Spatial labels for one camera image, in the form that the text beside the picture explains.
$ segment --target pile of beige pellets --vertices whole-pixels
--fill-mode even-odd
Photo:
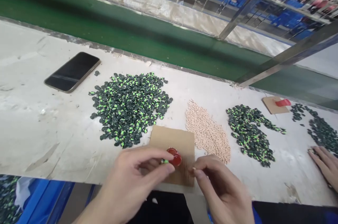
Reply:
[[[186,128],[195,134],[195,145],[208,154],[217,155],[224,163],[230,162],[230,145],[222,126],[215,123],[208,111],[189,101]]]

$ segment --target green conveyor belt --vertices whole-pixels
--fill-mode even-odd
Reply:
[[[248,49],[97,0],[0,0],[0,16],[232,81],[269,60]],[[291,66],[252,86],[338,109],[332,95],[317,91],[337,85],[336,79]]]

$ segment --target person's hand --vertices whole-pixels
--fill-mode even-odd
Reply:
[[[79,216],[76,223],[128,222],[140,209],[150,192],[170,173],[172,164],[160,164],[161,159],[173,160],[165,150],[139,147],[123,150],[99,194]],[[148,170],[147,175],[139,168]]]
[[[309,155],[320,168],[327,182],[338,192],[338,158],[324,147],[313,147],[313,150],[320,156],[309,151]]]
[[[255,223],[246,187],[217,156],[198,158],[190,172],[209,204],[215,224]]]

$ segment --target smartphone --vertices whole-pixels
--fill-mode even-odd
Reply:
[[[100,62],[99,58],[80,52],[56,70],[44,83],[62,92],[71,93]]]

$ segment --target red spool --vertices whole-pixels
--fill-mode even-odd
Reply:
[[[288,99],[277,101],[276,105],[279,107],[291,105],[291,102]]]
[[[169,161],[169,163],[171,163],[174,166],[179,166],[182,162],[182,157],[180,153],[174,148],[168,148],[167,152],[169,152],[174,156],[174,159],[172,161]]]

